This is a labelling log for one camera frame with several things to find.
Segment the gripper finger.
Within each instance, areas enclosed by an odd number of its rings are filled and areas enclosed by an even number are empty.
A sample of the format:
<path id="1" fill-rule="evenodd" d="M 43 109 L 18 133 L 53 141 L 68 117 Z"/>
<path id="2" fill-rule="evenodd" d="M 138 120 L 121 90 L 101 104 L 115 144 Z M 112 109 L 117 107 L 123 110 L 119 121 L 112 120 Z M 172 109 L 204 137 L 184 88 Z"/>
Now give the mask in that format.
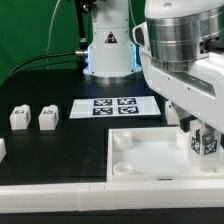
<path id="1" fill-rule="evenodd" d="M 202 125 L 202 145 L 207 146 L 215 140 L 215 129 L 208 124 Z"/>

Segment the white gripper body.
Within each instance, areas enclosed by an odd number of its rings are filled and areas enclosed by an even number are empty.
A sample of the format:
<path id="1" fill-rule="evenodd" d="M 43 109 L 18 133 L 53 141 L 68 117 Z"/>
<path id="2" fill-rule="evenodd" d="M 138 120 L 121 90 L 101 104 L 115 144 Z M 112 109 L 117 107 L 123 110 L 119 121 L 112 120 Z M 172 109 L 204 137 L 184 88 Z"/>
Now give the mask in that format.
<path id="1" fill-rule="evenodd" d="M 153 65 L 150 52 L 139 48 L 149 87 L 224 134 L 224 53 L 190 64 L 187 73 L 173 73 Z"/>

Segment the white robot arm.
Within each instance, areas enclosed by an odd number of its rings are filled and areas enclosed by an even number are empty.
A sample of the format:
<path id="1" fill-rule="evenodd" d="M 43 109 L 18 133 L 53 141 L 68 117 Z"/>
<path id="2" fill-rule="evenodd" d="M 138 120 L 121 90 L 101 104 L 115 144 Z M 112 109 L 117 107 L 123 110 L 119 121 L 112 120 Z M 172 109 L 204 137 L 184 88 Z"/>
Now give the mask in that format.
<path id="1" fill-rule="evenodd" d="M 128 35 L 128 0 L 82 0 L 93 16 L 84 73 L 127 76 L 139 50 L 151 89 L 224 134 L 224 0 L 145 0 Z"/>

